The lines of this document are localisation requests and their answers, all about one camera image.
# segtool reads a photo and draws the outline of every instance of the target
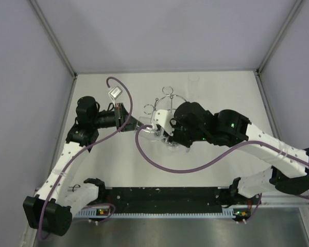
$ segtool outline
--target white wall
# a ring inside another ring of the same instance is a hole
[[[309,0],[263,73],[283,139],[309,147]]]
[[[74,69],[257,68],[296,0],[38,0]]]
[[[27,1],[0,0],[0,246],[18,246],[23,200],[44,181],[72,79]]]

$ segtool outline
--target purple cable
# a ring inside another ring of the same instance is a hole
[[[112,134],[108,135],[107,137],[104,137],[104,138],[101,139],[101,140],[98,140],[98,141],[94,142],[93,144],[88,145],[87,147],[84,147],[83,149],[81,149],[81,150],[80,150],[75,156],[73,156],[72,159],[64,166],[64,168],[62,169],[62,173],[64,173],[64,172],[68,169],[68,167],[70,166],[70,164],[71,164],[81,153],[83,153],[83,152],[85,152],[86,150],[88,150],[88,149],[94,147],[95,145],[100,144],[100,143],[104,142],[105,140],[107,140],[107,139],[113,137],[116,133],[120,132],[120,130],[122,130],[122,129],[126,126],[126,124],[128,123],[128,121],[129,121],[129,119],[130,119],[130,117],[131,117],[131,115],[132,115],[132,110],[133,110],[133,100],[132,100],[132,96],[130,95],[130,93],[129,93],[128,89],[126,88],[126,86],[125,86],[121,81],[119,81],[117,78],[115,78],[115,77],[110,76],[110,77],[107,78],[107,86],[108,86],[108,87],[110,87],[110,85],[109,85],[109,80],[110,80],[110,79],[113,79],[113,80],[115,80],[116,82],[118,82],[118,83],[126,90],[126,93],[128,94],[129,101],[130,101],[130,111],[129,111],[129,114],[128,114],[128,116],[127,116],[126,121],[124,122],[124,124],[123,124],[119,129],[117,129],[116,131],[114,131]],[[57,178],[57,180],[56,180],[56,182],[54,183],[53,187],[51,188],[51,190],[50,190],[50,192],[49,192],[49,194],[48,194],[48,196],[47,196],[47,198],[46,198],[46,200],[45,200],[43,206],[42,206],[41,214],[40,214],[40,218],[39,218],[39,229],[38,229],[38,239],[39,239],[40,241],[43,241],[43,240],[44,240],[44,238],[42,237],[42,224],[43,224],[43,218],[44,218],[44,215],[45,215],[45,209],[46,209],[46,206],[47,206],[47,204],[48,204],[48,201],[49,201],[50,197],[52,196],[52,194],[53,194],[54,190],[56,189],[56,186],[57,186],[58,183],[60,182],[61,178],[62,178],[62,175],[59,175],[58,178]]]
[[[301,195],[299,195],[299,196],[297,196],[297,197],[300,197],[300,198],[309,200],[309,197],[308,197],[308,196],[301,196]]]
[[[138,148],[140,154],[142,155],[142,157],[147,161],[149,162],[150,164],[152,164],[154,167],[160,169],[160,170],[163,170],[163,171],[166,171],[166,172],[171,172],[171,173],[192,173],[192,172],[196,172],[196,171],[201,171],[205,168],[208,168],[212,165],[214,165],[216,162],[220,161],[222,158],[224,158],[225,156],[227,156],[229,153],[233,152],[234,150],[238,149],[238,148],[241,148],[243,146],[246,146],[246,145],[249,145],[249,144],[258,144],[258,145],[261,145],[261,146],[264,146],[264,147],[267,147],[277,153],[281,153],[281,155],[286,155],[285,152],[281,152],[281,150],[279,150],[278,148],[275,148],[273,147],[272,145],[269,145],[267,143],[264,143],[264,142],[261,142],[259,140],[249,140],[247,142],[242,142],[242,143],[238,143],[237,145],[233,146],[232,148],[230,148],[229,150],[227,150],[226,152],[224,152],[223,154],[219,155],[218,157],[216,157],[215,159],[213,159],[212,161],[208,162],[207,164],[205,165],[202,165],[202,166],[199,166],[199,167],[196,167],[196,168],[192,168],[192,169],[188,169],[188,170],[174,170],[174,169],[169,169],[169,168],[166,168],[166,167],[163,167],[161,165],[158,165],[157,163],[153,162],[152,160],[150,160],[150,158],[148,156],[146,156],[146,154],[143,152],[141,146],[140,146],[140,142],[139,142],[139,134],[140,134],[140,131],[143,130],[143,129],[146,129],[146,128],[152,128],[151,125],[142,125],[141,127],[139,127],[139,129],[136,131],[136,135],[135,135],[135,142],[136,142],[136,147]],[[286,155],[287,158],[291,159],[291,160],[294,160],[296,162],[299,162],[299,163],[302,163],[306,166],[309,167],[309,163],[299,159],[299,158],[296,158],[290,154],[287,154]]]
[[[248,223],[248,222],[254,217],[256,211],[257,211],[258,208],[259,208],[259,205],[261,204],[261,198],[262,198],[262,193],[261,193],[260,196],[259,196],[259,200],[257,201],[257,204],[256,204],[255,209],[253,210],[251,216],[250,216],[247,220],[245,220],[246,223]]]

